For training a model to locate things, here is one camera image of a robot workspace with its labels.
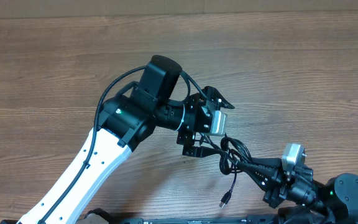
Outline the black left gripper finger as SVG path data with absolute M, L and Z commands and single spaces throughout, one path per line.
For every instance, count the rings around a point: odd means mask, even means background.
M 208 157 L 219 154 L 219 150 L 204 146 L 183 146 L 182 155 L 188 157 Z
M 217 110 L 220 110 L 221 108 L 233 110 L 235 108 L 235 106 L 230 104 L 230 102 L 228 102 L 215 87 L 206 86 L 203 88 L 203 92 L 208 97 L 208 101 L 211 101 L 213 105 L 216 106 Z

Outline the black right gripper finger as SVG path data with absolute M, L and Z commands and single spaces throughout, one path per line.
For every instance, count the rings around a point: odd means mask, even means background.
M 275 168 L 237 161 L 236 167 L 245 172 L 261 190 L 271 190 L 280 184 Z
M 253 157 L 248 169 L 279 169 L 282 161 L 279 158 L 256 158 Z

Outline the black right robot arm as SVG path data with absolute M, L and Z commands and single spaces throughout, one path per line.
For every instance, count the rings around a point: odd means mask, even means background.
M 269 158 L 235 166 L 265 192 L 270 207 L 286 200 L 296 204 L 280 208 L 266 223 L 358 223 L 358 175 L 344 173 L 322 184 L 303 162 Z

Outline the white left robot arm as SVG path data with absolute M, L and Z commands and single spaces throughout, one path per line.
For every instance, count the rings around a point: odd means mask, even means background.
M 176 101 L 171 95 L 179 78 L 187 87 L 196 86 L 178 63 L 154 55 L 139 70 L 139 81 L 128 83 L 112 98 L 100 97 L 81 150 L 20 223 L 75 223 L 105 180 L 157 127 L 176 131 L 185 147 L 194 145 L 198 133 L 225 134 L 226 110 L 232 105 L 217 89 L 198 88 Z

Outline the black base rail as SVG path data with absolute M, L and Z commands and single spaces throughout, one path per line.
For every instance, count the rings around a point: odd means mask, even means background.
M 218 217 L 218 218 L 160 218 L 144 219 L 139 217 L 124 217 L 111 215 L 97 208 L 89 211 L 84 218 L 76 223 L 112 223 L 112 224 L 276 224 L 276 223 L 334 223 L 321 215 L 309 213 L 296 218 L 265 214 L 248 215 L 246 217 Z

